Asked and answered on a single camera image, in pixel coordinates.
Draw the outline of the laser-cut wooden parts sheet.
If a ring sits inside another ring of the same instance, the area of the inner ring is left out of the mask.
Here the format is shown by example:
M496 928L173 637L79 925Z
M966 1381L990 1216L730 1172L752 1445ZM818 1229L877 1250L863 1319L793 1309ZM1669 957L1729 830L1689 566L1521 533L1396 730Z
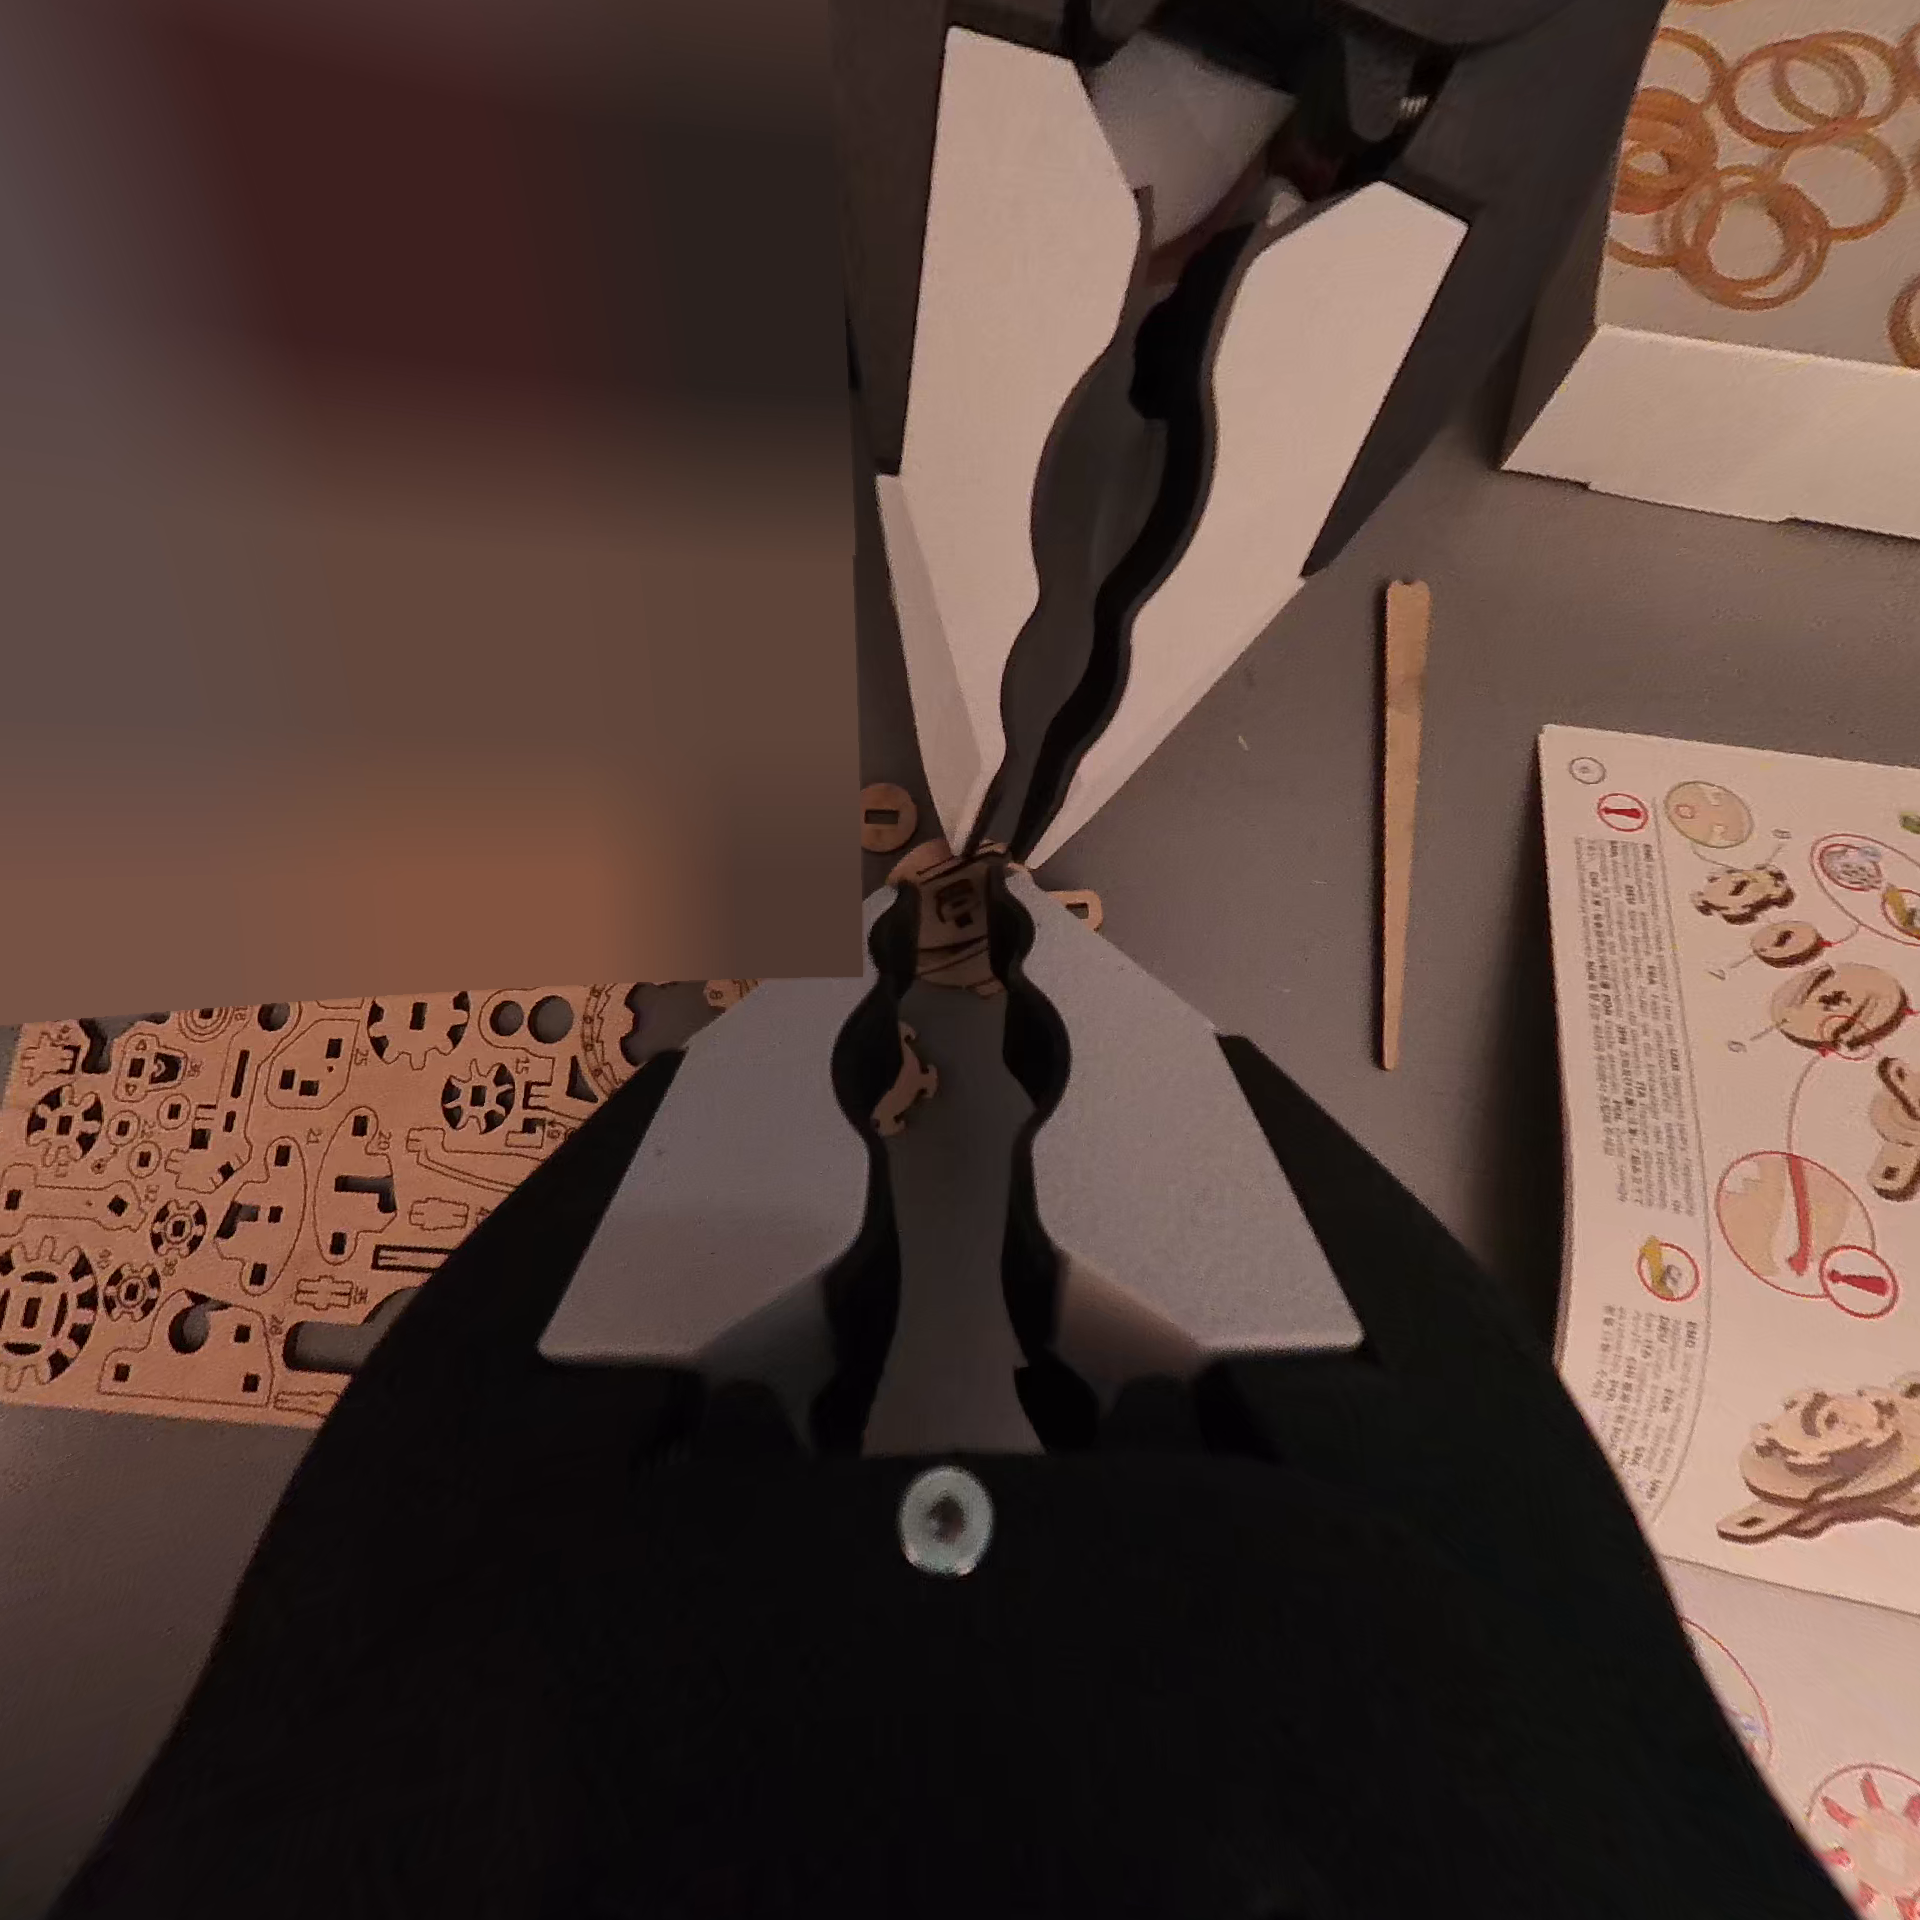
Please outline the laser-cut wooden parts sheet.
M48 1019L3 1080L3 1407L312 1428L373 1328L751 983Z

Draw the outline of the small wooden gear piece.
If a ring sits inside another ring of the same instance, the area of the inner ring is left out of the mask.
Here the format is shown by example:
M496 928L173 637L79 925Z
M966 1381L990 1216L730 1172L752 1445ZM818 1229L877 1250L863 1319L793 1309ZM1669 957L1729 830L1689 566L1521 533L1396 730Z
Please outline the small wooden gear piece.
M904 1134L909 1115L937 1094L937 1065L923 1060L915 1024L897 1023L897 1070L872 1108L880 1140Z

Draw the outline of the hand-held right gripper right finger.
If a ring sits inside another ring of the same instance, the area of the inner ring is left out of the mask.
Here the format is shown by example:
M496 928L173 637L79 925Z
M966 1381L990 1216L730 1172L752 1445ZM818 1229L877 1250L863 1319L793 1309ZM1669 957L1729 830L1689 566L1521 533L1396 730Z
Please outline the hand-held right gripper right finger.
M995 875L995 978L1030 1099L998 1284L1038 1445L1088 1448L1136 1381L1359 1352L1214 1023L1030 875Z

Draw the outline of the illustrated instruction booklet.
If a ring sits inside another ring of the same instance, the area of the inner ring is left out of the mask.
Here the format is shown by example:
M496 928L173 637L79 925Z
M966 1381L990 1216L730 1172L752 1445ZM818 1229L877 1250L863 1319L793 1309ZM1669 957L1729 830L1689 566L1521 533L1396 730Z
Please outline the illustrated instruction booklet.
M1542 730L1555 1364L1852 1915L1917 1915L1917 769Z

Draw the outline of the tapered wooden stick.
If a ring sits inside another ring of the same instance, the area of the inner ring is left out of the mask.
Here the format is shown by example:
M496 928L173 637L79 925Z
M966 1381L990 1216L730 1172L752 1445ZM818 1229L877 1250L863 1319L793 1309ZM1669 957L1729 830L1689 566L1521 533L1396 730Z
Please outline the tapered wooden stick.
M1406 945L1413 925L1430 631L1430 585L1391 578L1381 594L1378 677L1378 1065L1384 1074L1398 1070L1406 1029Z

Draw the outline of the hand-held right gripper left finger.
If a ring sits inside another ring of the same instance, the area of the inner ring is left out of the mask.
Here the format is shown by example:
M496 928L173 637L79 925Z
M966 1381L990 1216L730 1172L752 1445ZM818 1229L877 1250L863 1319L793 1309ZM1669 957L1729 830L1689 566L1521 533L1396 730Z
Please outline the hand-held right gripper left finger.
M542 1359L764 1386L859 1451L902 1303L877 1108L902 1083L922 907L859 907L859 972L756 984L687 1049L542 1333Z

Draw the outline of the white cardboard box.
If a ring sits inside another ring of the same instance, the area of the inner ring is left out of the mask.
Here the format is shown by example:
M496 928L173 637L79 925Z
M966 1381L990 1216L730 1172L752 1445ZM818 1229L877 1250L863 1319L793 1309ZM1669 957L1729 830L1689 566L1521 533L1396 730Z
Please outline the white cardboard box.
M1600 324L1615 179L1535 304L1503 466L1701 513L1912 541L1917 370Z

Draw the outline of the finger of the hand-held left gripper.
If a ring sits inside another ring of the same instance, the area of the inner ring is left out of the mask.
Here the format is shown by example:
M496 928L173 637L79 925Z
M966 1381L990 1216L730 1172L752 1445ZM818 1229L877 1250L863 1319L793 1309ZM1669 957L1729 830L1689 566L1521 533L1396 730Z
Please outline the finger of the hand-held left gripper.
M1112 710L1099 594L1159 484L1128 385L1136 192L1064 58L942 36L902 452L877 532L931 806L1068 844Z
M1200 502L1125 619L1116 712L1021 853L1064 846L1301 588L1466 218L1374 181L1261 231L1200 354Z

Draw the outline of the pile of rubber bands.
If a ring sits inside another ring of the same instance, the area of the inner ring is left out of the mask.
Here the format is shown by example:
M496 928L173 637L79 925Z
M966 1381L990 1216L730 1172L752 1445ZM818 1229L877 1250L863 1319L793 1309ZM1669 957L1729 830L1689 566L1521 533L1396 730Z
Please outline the pile of rubber bands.
M1669 4L1598 316L1917 370L1917 4Z

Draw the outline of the wooden model assembly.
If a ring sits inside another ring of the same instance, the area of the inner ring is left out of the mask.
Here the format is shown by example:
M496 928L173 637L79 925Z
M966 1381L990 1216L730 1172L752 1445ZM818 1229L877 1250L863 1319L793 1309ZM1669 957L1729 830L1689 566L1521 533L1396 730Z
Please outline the wooden model assembly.
M1010 864L1003 842L980 842L971 853L950 849L942 834L922 836L922 810L909 786L863 783L859 846L888 857L888 882L922 904L919 983L928 987L1003 996L989 938L989 870Z

